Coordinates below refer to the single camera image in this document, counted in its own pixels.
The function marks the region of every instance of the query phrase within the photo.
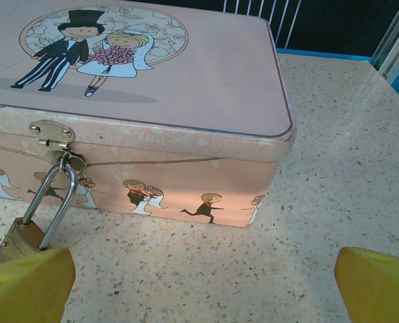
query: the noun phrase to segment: cartoon groom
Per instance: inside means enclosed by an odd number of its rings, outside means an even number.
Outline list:
[[[82,65],[89,56],[86,38],[100,35],[105,27],[98,24],[104,11],[71,10],[69,22],[58,26],[65,37],[49,44],[38,51],[32,58],[39,59],[39,64],[25,77],[17,81],[13,89],[22,89],[48,73],[45,82],[38,91],[49,92],[66,74],[69,66]]]

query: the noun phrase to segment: black tuxedo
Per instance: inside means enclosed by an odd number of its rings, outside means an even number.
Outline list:
[[[142,192],[129,191],[129,193],[127,193],[127,197],[129,197],[129,200],[132,204],[138,206],[139,203],[144,200],[145,194]]]
[[[43,57],[43,59],[48,59],[50,57],[59,57],[60,55],[66,54],[69,64],[74,65],[78,58],[81,62],[85,62],[89,56],[89,46],[87,41],[75,42],[72,47],[66,51],[68,46],[67,40],[57,40],[47,47],[44,47],[35,54],[35,57]]]
[[[182,210],[181,212],[185,212],[189,215],[192,215],[193,217],[195,215],[205,215],[207,217],[210,217],[209,223],[214,223],[214,216],[211,215],[211,210],[222,210],[219,207],[212,207],[211,204],[209,203],[203,203],[197,210],[196,213],[191,213],[187,210]]]
[[[42,84],[42,90],[50,91],[56,87],[66,74],[69,66],[74,65],[78,59],[85,62],[89,56],[89,47],[86,40],[71,43],[69,50],[68,46],[68,40],[60,39],[38,51],[34,56],[41,57],[39,64],[12,87],[22,88],[47,73],[48,76]]]
[[[57,197],[58,199],[61,199],[61,201],[63,202],[63,197],[59,196],[56,193],[56,190],[64,190],[64,188],[57,188],[57,187],[48,187],[48,190],[45,192],[44,196],[53,196],[53,197]],[[33,190],[28,190],[27,193],[33,193],[36,194],[36,192],[34,192]]]

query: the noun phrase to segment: pink tin box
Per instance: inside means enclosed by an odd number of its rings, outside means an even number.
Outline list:
[[[245,226],[294,138],[265,20],[115,0],[0,6],[0,198],[31,201],[48,154],[69,150],[87,161],[72,207]],[[43,202],[64,201],[67,183]]]

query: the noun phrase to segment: padlock shackle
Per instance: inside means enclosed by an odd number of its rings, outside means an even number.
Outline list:
[[[59,226],[61,219],[65,216],[67,209],[71,205],[72,199],[77,194],[78,189],[78,174],[72,168],[71,164],[69,163],[69,156],[65,155],[60,159],[60,164],[55,165],[51,168],[48,174],[45,176],[42,185],[36,192],[35,197],[33,198],[32,202],[30,203],[26,214],[24,214],[22,219],[22,224],[28,225],[30,224],[32,217],[35,214],[36,209],[38,208],[39,204],[41,203],[42,199],[45,196],[46,191],[50,188],[52,181],[56,178],[56,175],[59,172],[64,172],[69,177],[69,189],[67,191],[67,195],[65,200],[63,201],[62,205],[60,206],[59,210],[56,213],[55,218],[51,222],[48,229],[45,231],[44,237],[39,244],[39,249],[45,250],[46,247],[50,244],[50,239],[53,233],[56,231],[57,227]]]
[[[66,161],[63,165],[63,171],[67,173],[69,177],[69,189],[67,191],[67,195],[65,200],[63,201],[62,205],[60,206],[59,210],[56,213],[55,218],[51,222],[48,229],[45,231],[44,237],[39,244],[39,249],[45,250],[46,247],[50,244],[50,239],[53,233],[56,231],[57,227],[59,226],[62,218],[65,216],[67,209],[71,205],[72,199],[77,194],[78,189],[78,174],[72,168],[71,164]]]
[[[39,187],[38,192],[36,192],[35,197],[30,203],[26,213],[23,216],[22,224],[29,224],[32,220],[32,217],[35,215],[36,209],[41,203],[42,199],[45,196],[46,191],[50,188],[52,181],[56,178],[56,175],[60,172],[59,165],[54,166],[45,176],[42,185]]]

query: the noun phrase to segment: top hat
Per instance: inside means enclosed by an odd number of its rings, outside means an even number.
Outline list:
[[[69,11],[69,25],[71,27],[93,27],[100,25],[98,19],[105,11],[98,10],[70,10]]]

